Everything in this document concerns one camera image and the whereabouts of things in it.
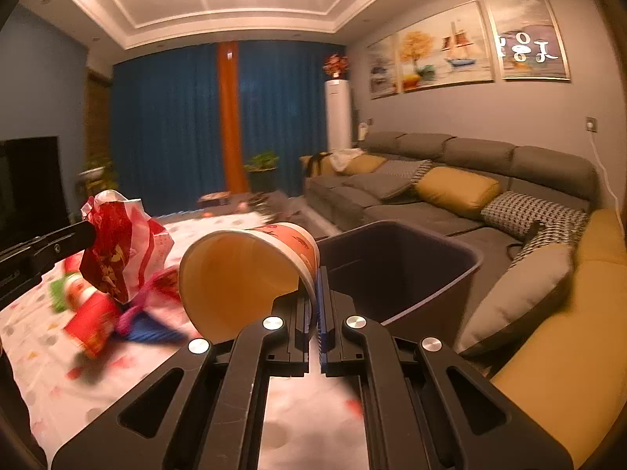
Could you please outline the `large yellow cushion near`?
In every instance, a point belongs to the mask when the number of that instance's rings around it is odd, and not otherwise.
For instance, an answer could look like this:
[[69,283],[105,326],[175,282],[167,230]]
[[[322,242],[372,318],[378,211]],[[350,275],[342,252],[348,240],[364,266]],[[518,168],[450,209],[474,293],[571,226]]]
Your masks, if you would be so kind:
[[569,298],[492,384],[588,464],[626,404],[626,246],[610,209],[592,213]]

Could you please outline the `green foam net sleeve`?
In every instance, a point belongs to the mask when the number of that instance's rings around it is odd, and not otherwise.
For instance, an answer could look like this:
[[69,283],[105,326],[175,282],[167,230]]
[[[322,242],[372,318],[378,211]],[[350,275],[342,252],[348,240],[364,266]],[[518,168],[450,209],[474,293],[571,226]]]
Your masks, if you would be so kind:
[[49,292],[51,297],[51,308],[55,313],[61,313],[71,309],[71,304],[67,300],[65,293],[65,284],[68,276],[55,279],[50,282]]

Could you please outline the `red white plastic bag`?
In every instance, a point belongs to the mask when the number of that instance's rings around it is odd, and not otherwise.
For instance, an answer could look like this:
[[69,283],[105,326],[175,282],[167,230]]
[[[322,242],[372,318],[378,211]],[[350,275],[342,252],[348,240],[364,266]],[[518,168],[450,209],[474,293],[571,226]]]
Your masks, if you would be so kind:
[[82,214],[96,229],[96,239],[83,253],[80,272],[92,286],[127,304],[165,267],[172,236],[146,213],[140,199],[116,190],[88,199]]

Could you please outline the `orange paper noodle cup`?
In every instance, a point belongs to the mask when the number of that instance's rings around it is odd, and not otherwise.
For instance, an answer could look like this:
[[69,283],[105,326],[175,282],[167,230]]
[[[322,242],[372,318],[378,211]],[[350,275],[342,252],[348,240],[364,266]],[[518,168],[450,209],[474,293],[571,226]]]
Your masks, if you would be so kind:
[[220,229],[204,235],[179,264],[179,296],[194,328],[214,344],[234,340],[271,315],[276,298],[302,287],[315,302],[320,250],[293,223]]

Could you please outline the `red flower decoration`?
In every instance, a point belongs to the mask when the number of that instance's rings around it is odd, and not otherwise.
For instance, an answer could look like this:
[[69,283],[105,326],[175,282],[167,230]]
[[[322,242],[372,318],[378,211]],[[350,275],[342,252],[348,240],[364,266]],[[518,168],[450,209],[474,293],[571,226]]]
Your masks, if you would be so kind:
[[344,79],[350,70],[346,55],[334,53],[328,56],[323,65],[324,73],[331,79]]

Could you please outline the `left small painting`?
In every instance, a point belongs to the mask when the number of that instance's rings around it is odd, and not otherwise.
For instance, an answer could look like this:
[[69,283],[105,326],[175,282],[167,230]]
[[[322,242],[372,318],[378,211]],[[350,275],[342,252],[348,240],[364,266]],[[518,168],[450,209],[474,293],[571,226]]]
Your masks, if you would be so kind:
[[397,74],[395,37],[388,35],[367,46],[370,96],[373,100],[394,96],[400,92]]

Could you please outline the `blue curtain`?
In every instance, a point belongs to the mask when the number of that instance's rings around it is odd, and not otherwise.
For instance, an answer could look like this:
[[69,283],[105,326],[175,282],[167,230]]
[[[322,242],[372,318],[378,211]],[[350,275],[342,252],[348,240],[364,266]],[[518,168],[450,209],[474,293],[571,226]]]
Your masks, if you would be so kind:
[[[238,42],[243,164],[279,156],[276,184],[303,191],[301,159],[326,147],[323,65],[332,43]],[[121,192],[153,215],[191,210],[228,191],[220,136],[219,43],[145,55],[114,69],[111,149]]]

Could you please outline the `yellow cushion middle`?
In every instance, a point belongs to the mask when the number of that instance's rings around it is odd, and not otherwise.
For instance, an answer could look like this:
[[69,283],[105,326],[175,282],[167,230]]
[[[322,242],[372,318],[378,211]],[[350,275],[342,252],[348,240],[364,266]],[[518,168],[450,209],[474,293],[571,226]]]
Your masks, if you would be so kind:
[[430,205],[479,220],[481,210],[502,193],[502,186],[488,176],[436,166],[415,183],[415,191]]

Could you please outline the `white standing air conditioner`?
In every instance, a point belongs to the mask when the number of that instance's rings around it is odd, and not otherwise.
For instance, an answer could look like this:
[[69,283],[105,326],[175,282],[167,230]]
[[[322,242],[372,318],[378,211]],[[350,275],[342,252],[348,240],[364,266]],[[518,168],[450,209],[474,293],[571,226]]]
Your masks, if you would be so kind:
[[352,143],[351,90],[347,80],[325,83],[327,151],[350,148]]

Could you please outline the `grey sectional sofa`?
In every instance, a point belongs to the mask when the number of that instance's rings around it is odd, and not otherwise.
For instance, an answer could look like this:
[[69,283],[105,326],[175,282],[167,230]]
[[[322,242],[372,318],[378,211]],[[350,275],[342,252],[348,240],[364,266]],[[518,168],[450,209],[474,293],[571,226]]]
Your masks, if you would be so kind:
[[394,220],[479,249],[471,304],[536,248],[576,245],[598,199],[585,158],[447,134],[374,133],[301,165],[307,204],[341,230]]

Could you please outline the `light grey cushion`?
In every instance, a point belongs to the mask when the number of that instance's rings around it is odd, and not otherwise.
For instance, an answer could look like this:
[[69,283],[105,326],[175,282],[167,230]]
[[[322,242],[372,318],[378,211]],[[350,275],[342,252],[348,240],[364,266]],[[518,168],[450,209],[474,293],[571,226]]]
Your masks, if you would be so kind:
[[498,279],[464,326],[455,351],[465,358],[525,340],[570,294],[573,247],[542,246]]

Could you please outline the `patterned white tablecloth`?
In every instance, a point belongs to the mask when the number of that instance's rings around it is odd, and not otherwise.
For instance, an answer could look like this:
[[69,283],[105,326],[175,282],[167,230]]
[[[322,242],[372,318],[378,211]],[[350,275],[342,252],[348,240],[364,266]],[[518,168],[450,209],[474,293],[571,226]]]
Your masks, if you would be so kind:
[[191,243],[179,294],[199,334],[88,422],[36,457],[42,392],[3,395],[6,469],[364,469],[361,402],[312,355],[320,253],[292,223],[218,228]]

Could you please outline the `plant on stand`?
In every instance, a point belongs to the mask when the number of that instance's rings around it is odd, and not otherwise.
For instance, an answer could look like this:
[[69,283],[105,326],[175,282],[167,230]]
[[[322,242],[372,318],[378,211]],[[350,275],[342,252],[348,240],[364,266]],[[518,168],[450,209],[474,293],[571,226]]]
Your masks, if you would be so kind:
[[91,157],[76,180],[79,199],[88,199],[104,190],[117,190],[118,174],[112,159],[106,156]]

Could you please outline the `potted green plant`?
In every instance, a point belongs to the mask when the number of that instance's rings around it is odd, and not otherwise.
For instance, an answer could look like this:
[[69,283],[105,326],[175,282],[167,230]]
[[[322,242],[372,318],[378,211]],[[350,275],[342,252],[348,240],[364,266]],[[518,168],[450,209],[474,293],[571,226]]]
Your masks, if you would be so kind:
[[250,189],[253,193],[269,193],[276,189],[276,170],[279,156],[272,151],[262,152],[245,164]]

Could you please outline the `red paper cup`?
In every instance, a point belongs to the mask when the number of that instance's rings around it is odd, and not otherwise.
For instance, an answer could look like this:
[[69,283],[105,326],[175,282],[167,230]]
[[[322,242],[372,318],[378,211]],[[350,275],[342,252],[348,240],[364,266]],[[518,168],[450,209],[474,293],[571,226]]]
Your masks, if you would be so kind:
[[64,326],[64,331],[87,356],[95,359],[115,331],[120,316],[116,301],[95,291]]

